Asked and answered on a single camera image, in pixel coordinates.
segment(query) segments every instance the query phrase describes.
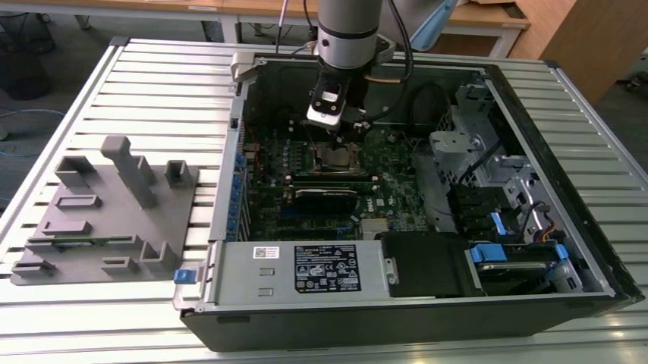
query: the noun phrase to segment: cable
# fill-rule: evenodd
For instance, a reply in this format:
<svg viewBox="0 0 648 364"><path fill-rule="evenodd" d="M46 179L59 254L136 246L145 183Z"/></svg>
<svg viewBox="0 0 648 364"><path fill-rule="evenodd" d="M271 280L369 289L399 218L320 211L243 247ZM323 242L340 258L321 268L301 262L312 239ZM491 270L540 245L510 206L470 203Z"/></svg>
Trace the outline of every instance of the cable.
<svg viewBox="0 0 648 364"><path fill-rule="evenodd" d="M256 30L256 27L253 26L253 24L247 23L247 25L249 25L249 26L252 27L252 29L255 29L255 30ZM259 28L261 28L261 29L272 29L275 26L276 26L276 24L272 24L272 25L268 25L267 27L263 27L263 26L259 24Z"/></svg>
<svg viewBox="0 0 648 364"><path fill-rule="evenodd" d="M279 43L281 42L283 17L285 16L287 2L288 0L283 0L281 15L279 16L279 30L276 32L276 45L273 47L276 54L279 53Z"/></svg>
<svg viewBox="0 0 648 364"><path fill-rule="evenodd" d="M432 210L434 210L435 212L438 212L439 214L442 214L442 215L447 215L447 216L448 216L448 217L451 217L451 218L454 217L454 215L452 215L451 213L448 213L448 212L442 212L440 210L438 210L438 209L435 209L435 208L432 208Z"/></svg>
<svg viewBox="0 0 648 364"><path fill-rule="evenodd" d="M301 50L307 48L307 44L301 45L299 48L296 48L292 52L291 55L296 55Z"/></svg>
<svg viewBox="0 0 648 364"><path fill-rule="evenodd" d="M26 158L26 157L35 157L39 154L11 154L6 152L0 152L0 155L5 155L6 157Z"/></svg>
<svg viewBox="0 0 648 364"><path fill-rule="evenodd" d="M542 232L542 234L539 235L538 240L540 242L546 241L550 233L553 233L555 231L555 227L557 227L555 221L548 217L548 214L546 212L544 212L543 216L544 216L546 221L548 222L548 226L546 227L544 232Z"/></svg>
<svg viewBox="0 0 648 364"><path fill-rule="evenodd" d="M402 84L403 89L400 90L400 93L398 95L398 99L395 100L394 105L390 108L387 108L384 111L376 113L375 115L364 116L359 121L355 121L355 122L376 121L377 119L384 118L398 108L398 105L403 101L404 93L407 91L407 81L408 81L408 78L411 76L411 71L414 69L414 53L411 51L411 43L408 41L407 28L404 27L403 19L400 18L398 9L395 8L394 0L387 0L387 4L388 4L390 10L391 10L391 14L394 15L395 25L398 26L398 31L400 33L400 36L403 37L404 75L399 80L398 79L381 79L381 78L372 77L369 75L365 75L364 79L368 80L369 82L375 82L375 83Z"/></svg>
<svg viewBox="0 0 648 364"><path fill-rule="evenodd" d="M30 113L30 112L42 112L45 114L55 114L61 117L65 117L65 114L59 111L55 111L55 110L47 110L45 108L27 108L27 109L23 109L23 110L13 110L11 112L7 112L7 113L0 115L0 118L5 118L6 116L11 116L11 115L15 115L15 114L22 114L22 113Z"/></svg>
<svg viewBox="0 0 648 364"><path fill-rule="evenodd" d="M305 22L307 22L308 27L312 28L311 17L307 14L307 4L305 4L305 2L307 2L307 0L303 0L303 15L305 16Z"/></svg>
<svg viewBox="0 0 648 364"><path fill-rule="evenodd" d="M293 27L293 25L289 25L289 26L287 27L285 34L283 34L283 37L281 37L281 40L280 40L281 42L283 42L284 38L287 37L287 35L288 35L289 31L292 30L292 27Z"/></svg>
<svg viewBox="0 0 648 364"><path fill-rule="evenodd" d="M404 121L408 123L408 124L414 124L414 103L420 95L420 92L427 89L427 88L431 88L434 89L435 91L439 91L440 92L440 95L443 97L443 100L444 100L444 113L443 113L443 118L444 116L448 114L448 110L450 110L450 107L451 107L451 101L447 97L447 93L444 93L444 90L443 90L443 87L440 87L440 85L434 82L434 81L427 81L424 83L422 83L419 86L415 87L415 89L411 91L411 93L408 94L408 97L407 97L407 103L406 103L406 111L407 111L407 114L406 114L406 118L404 118Z"/></svg>
<svg viewBox="0 0 648 364"><path fill-rule="evenodd" d="M522 217L519 230L516 231L516 235L515 235L515 242L519 244L522 244L524 241L524 228L526 228L526 224L528 223L530 214L539 205L544 205L544 202L538 200L530 205L528 209L524 212L524 216Z"/></svg>
<svg viewBox="0 0 648 364"><path fill-rule="evenodd" d="M385 3L388 4L391 15L394 16L395 25L398 26L398 31L400 33L400 36L403 37L404 75L400 79L372 77L369 75L365 75L364 78L369 82L375 82L375 83L398 84L398 83L406 83L411 76L411 70L414 68L414 53L411 51L411 43L408 41L407 28L404 27L403 19L400 18L400 14L398 12L398 8L395 7L394 0L387 0Z"/></svg>
<svg viewBox="0 0 648 364"><path fill-rule="evenodd" d="M406 92L407 92L407 84L403 83L403 89L398 94L398 99L395 100L394 105L391 105L391 107L385 108L384 111L376 113L375 115L364 116L359 121L355 121L355 122L363 122L363 121L371 122L371 121L376 121L380 118L384 118L398 108L399 103L403 101Z"/></svg>
<svg viewBox="0 0 648 364"><path fill-rule="evenodd" d="M463 172L462 176L456 180L456 184L460 184L462 181L470 176L470 174L474 172L474 170L478 168L479 165L483 164L483 162L495 154L496 149L502 146L502 141L496 140L496 143L492 144L492 146L484 151L480 157L478 157L476 162L466 169Z"/></svg>

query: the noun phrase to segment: power supply label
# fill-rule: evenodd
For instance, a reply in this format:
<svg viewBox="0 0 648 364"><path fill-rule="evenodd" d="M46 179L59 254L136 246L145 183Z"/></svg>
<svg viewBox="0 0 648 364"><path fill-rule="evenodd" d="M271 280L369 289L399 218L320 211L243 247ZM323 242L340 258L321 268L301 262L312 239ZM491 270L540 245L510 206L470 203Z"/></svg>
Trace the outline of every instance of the power supply label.
<svg viewBox="0 0 648 364"><path fill-rule="evenodd" d="M355 246L295 246L295 289L299 293L361 290Z"/></svg>

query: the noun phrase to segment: slotted metal table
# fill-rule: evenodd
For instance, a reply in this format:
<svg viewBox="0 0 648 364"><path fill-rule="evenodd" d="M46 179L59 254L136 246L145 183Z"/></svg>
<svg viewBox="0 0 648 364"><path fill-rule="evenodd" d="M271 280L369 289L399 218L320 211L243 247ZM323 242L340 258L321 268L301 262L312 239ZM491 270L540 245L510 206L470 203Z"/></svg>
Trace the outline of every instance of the slotted metal table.
<svg viewBox="0 0 648 364"><path fill-rule="evenodd" d="M172 281L10 284L10 267L55 190L59 157L108 163L98 152L106 134L128 135L133 154L150 165L184 159L200 167L182 259L204 259L232 101L228 66L239 50L271 47L130 39L108 48L0 220L0 362L645 362L648 301L531 337L212 353L180 323ZM499 66L646 294L648 178L562 71L539 61L418 57ZM185 286L184 300L197 295L198 287Z"/></svg>

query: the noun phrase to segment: floor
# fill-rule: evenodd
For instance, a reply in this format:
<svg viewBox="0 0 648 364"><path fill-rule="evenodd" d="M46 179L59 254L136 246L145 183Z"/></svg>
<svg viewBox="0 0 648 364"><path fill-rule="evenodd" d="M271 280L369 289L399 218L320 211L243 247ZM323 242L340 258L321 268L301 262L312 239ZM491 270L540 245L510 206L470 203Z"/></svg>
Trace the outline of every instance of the floor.
<svg viewBox="0 0 648 364"><path fill-rule="evenodd" d="M82 84L101 58L113 36L145 39L170 39L204 42L202 27L197 21L122 19L92 17L92 28L80 30L70 15L50 14L49 31L55 41L55 50L39 56L39 61L51 80L53 91L30 101L9 99L0 91L0 113L3 108L46 108L65 112L72 105ZM300 46L307 41L307 28L289 27L281 31L281 44ZM251 26L241 27L243 40L256 44L272 44L276 27L263 29L264 36L253 36ZM10 136L0 141L0 152L19 155L38 153L58 125L59 118L49 114L18 114L0 118ZM35 158L11 158L0 155L0 213L7 199L18 189Z"/></svg>
<svg viewBox="0 0 648 364"><path fill-rule="evenodd" d="M46 96L27 102L17 102L0 92L0 109L49 108L65 112L113 36L204 41L197 21L92 17L92 28L82 31L72 16L51 14L50 18L47 26L57 48L39 56L39 60L54 89ZM252 28L247 25L241 31L243 40L272 44L276 27L263 30L267 35L260 37L253 36ZM297 46L305 40L307 28L293 27L281 44ZM648 169L648 95L627 93L621 86L614 86L597 105L597 111L638 163ZM10 132L9 138L0 141L0 152L31 154L43 148L58 117L23 114L0 121ZM34 160L0 155L0 211L18 189Z"/></svg>

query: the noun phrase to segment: motherboard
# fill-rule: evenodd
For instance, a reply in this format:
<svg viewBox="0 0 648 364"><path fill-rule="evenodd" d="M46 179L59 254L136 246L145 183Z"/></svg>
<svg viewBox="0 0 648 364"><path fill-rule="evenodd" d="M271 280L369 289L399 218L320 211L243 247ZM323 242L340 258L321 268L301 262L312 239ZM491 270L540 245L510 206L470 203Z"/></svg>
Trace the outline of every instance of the motherboard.
<svg viewBox="0 0 648 364"><path fill-rule="evenodd" d="M384 231L426 231L411 166L419 140L375 127L361 140L335 143L313 141L312 127L295 129L248 134L249 240L372 240Z"/></svg>

